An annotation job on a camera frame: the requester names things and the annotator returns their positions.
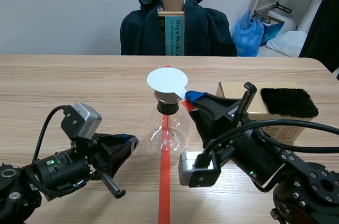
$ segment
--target red tape line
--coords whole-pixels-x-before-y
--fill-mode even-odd
[[[158,224],[171,224],[171,118],[163,115]]]

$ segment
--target blue tape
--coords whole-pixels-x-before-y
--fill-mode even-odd
[[[194,101],[200,99],[201,97],[203,97],[205,94],[207,94],[207,92],[196,92],[196,91],[188,91],[185,94],[186,100],[189,100],[188,102],[194,106]]]
[[[122,143],[125,144],[129,140],[129,137],[127,134],[122,134]]]

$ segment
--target blue plastic bag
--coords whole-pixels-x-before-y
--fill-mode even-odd
[[[263,35],[263,23],[260,19],[251,22],[251,13],[247,11],[237,23],[233,36],[238,56],[257,56]]]

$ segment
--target black jacket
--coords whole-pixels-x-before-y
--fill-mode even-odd
[[[198,5],[203,0],[185,2],[185,55],[237,56],[229,32],[227,17],[220,11]],[[162,0],[139,0],[139,11],[122,21],[120,43],[122,55],[164,55],[158,8]]]
[[[330,72],[339,67],[338,10],[339,0],[322,0],[299,55],[317,59]]]

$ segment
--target black sponge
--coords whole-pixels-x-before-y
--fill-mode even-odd
[[[271,114],[298,118],[313,118],[319,114],[304,89],[263,88],[260,93]]]

